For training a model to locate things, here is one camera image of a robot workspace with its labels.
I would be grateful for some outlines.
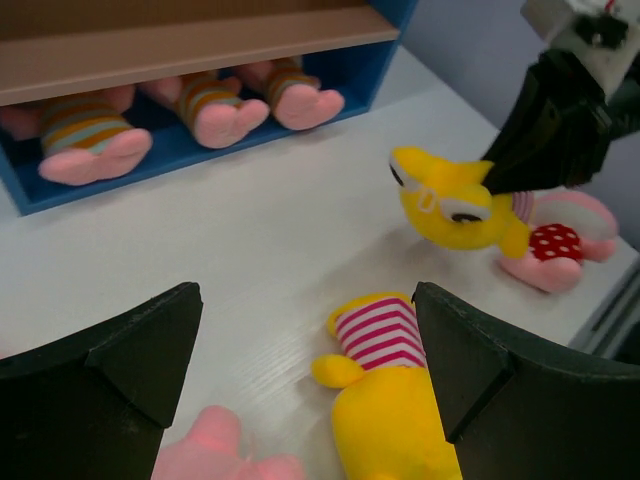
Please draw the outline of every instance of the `wooden shelf board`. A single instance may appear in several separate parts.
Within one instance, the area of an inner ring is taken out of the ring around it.
[[[0,42],[0,105],[395,40],[370,6]]]

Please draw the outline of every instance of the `yellow plush arm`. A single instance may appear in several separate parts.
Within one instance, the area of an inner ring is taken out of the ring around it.
[[[524,257],[529,248],[529,235],[531,235],[529,226],[518,218],[514,218],[500,242],[502,254],[509,258]]]
[[[323,355],[311,364],[311,375],[320,385],[345,388],[364,377],[364,369],[344,355]]]

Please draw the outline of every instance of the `striped sock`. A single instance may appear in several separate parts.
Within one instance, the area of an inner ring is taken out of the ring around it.
[[[175,111],[184,124],[195,132],[195,123],[204,107],[211,103],[242,106],[242,100],[209,72],[182,76],[182,92],[175,103]]]
[[[381,297],[351,308],[335,319],[344,354],[365,370],[426,367],[413,307],[399,297]]]
[[[274,107],[280,101],[282,93],[291,85],[310,85],[317,87],[316,80],[305,75],[292,58],[272,60],[273,70],[265,80],[264,96],[267,103]]]
[[[512,194],[511,208],[522,223],[529,224],[534,202],[535,195],[533,192],[515,192]]]
[[[99,155],[111,139],[133,127],[99,93],[44,101],[40,139],[45,156],[78,148]]]

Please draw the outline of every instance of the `robotic arm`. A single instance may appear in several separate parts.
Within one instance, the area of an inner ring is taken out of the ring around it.
[[[492,194],[588,183],[640,130],[638,0],[527,0],[522,14],[549,48],[482,157]]]

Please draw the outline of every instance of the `orange and green striped fabric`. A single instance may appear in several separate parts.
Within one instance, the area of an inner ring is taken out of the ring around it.
[[[133,127],[99,93],[80,93],[43,102],[40,139],[46,156],[68,148],[98,155],[117,134]]]
[[[193,73],[182,77],[182,93],[174,108],[189,129],[193,131],[198,114],[211,103],[240,108],[242,100],[209,72]]]
[[[315,80],[302,71],[292,58],[273,60],[274,69],[265,82],[265,98],[269,105],[277,105],[282,93],[291,85],[316,86]]]

